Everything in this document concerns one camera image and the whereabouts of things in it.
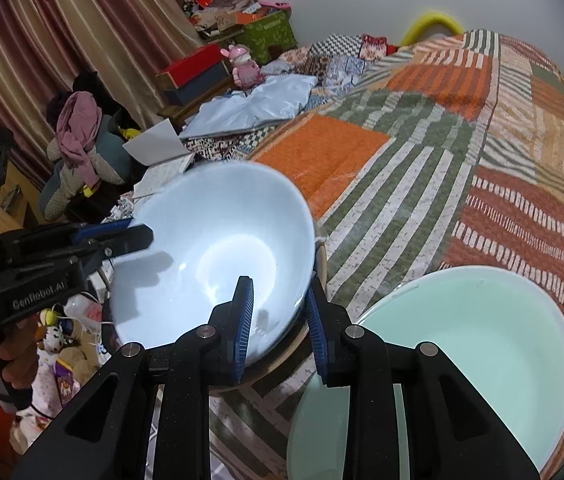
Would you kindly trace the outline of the person's left hand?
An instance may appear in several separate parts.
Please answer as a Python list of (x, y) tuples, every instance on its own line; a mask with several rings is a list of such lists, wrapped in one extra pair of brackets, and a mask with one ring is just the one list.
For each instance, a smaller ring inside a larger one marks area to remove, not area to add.
[(37, 330), (35, 316), (21, 320), (0, 345), (0, 358), (6, 362), (2, 377), (15, 389), (29, 388), (35, 380), (39, 364)]

